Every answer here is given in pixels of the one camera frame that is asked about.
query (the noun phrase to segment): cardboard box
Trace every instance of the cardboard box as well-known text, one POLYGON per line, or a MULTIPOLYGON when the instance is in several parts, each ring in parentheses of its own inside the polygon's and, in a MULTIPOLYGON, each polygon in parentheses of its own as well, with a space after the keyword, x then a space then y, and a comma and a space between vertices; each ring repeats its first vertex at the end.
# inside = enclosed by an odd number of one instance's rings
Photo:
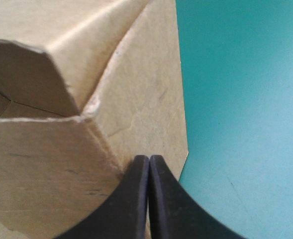
POLYGON ((187 156, 174 0, 0 0, 0 238, 98 207, 137 154, 187 156))

